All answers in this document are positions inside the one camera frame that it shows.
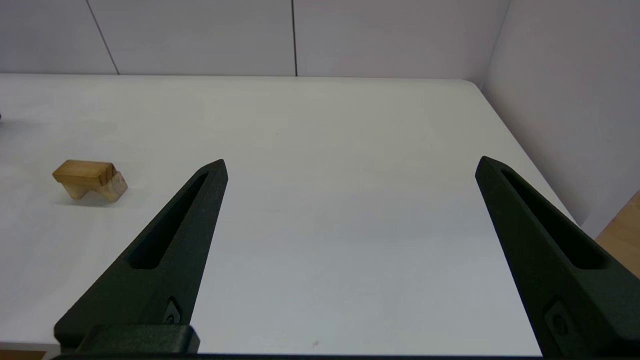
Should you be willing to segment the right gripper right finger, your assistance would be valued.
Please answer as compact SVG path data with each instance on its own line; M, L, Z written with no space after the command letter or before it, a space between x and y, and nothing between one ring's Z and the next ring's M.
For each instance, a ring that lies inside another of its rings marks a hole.
M637 358L637 276L507 164L475 179L542 355Z

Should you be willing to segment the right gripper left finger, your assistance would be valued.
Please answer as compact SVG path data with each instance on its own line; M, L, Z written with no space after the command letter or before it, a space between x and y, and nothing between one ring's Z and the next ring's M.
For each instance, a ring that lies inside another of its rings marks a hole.
M194 354L191 326L228 174L202 166L54 326L62 354Z

